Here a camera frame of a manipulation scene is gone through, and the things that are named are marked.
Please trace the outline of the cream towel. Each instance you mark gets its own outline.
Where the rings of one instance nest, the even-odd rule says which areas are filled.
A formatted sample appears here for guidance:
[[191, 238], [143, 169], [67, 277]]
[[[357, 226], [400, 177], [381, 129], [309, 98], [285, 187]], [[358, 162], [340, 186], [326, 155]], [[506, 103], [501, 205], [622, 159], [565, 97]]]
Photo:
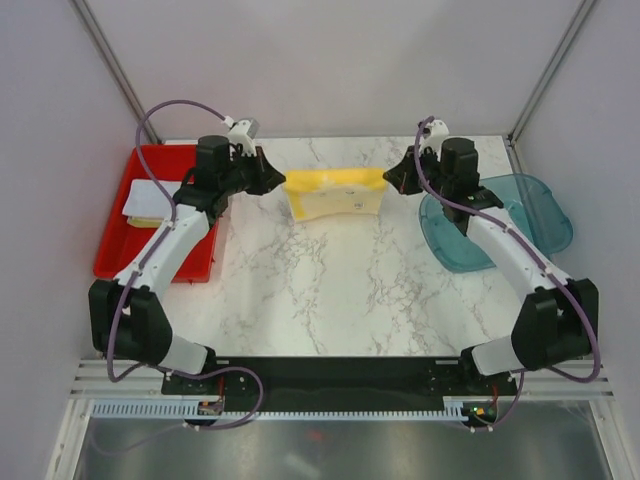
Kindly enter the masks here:
[[338, 214], [377, 215], [388, 185], [384, 173], [374, 167], [290, 170], [283, 190], [296, 222]]

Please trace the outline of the light blue white towel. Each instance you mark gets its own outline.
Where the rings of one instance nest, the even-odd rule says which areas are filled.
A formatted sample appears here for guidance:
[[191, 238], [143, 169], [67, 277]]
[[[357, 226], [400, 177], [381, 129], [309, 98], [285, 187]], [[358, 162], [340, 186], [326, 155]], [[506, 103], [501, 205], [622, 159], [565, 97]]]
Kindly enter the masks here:
[[160, 188], [150, 179], [134, 179], [122, 208], [128, 218], [162, 220], [171, 214], [171, 206]]

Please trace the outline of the yellow patterned towel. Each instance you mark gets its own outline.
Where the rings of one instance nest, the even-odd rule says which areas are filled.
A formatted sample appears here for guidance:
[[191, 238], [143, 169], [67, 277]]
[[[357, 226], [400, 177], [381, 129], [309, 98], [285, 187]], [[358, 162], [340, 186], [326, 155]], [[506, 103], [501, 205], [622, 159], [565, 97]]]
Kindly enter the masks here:
[[127, 224], [138, 229], [156, 229], [162, 223], [163, 218], [147, 218], [147, 217], [128, 217]]

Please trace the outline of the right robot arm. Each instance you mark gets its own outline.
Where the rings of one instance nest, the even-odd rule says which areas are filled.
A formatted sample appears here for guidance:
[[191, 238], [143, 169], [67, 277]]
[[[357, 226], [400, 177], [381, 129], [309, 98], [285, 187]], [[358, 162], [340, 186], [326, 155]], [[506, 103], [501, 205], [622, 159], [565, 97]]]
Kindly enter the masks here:
[[549, 261], [517, 228], [504, 203], [480, 183], [473, 141], [460, 137], [435, 148], [417, 141], [383, 178], [402, 195], [430, 194], [445, 218], [477, 245], [509, 281], [522, 305], [511, 333], [469, 347], [457, 370], [458, 385], [480, 394], [494, 375], [549, 369], [573, 380], [560, 363], [589, 355], [594, 381], [601, 369], [597, 340], [599, 292], [589, 279], [575, 280]]

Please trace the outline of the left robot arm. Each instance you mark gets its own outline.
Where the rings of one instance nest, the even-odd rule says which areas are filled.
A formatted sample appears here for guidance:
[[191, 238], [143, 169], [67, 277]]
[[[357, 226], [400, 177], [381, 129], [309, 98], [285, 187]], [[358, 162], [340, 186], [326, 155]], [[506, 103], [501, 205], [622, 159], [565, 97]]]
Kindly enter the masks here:
[[262, 147], [231, 135], [208, 135], [195, 146], [195, 163], [169, 196], [169, 214], [149, 241], [111, 280], [88, 292], [94, 347], [108, 361], [131, 360], [184, 375], [197, 394], [213, 391], [219, 371], [209, 347], [177, 335], [161, 298], [191, 251], [216, 225], [238, 193], [261, 196], [285, 182]]

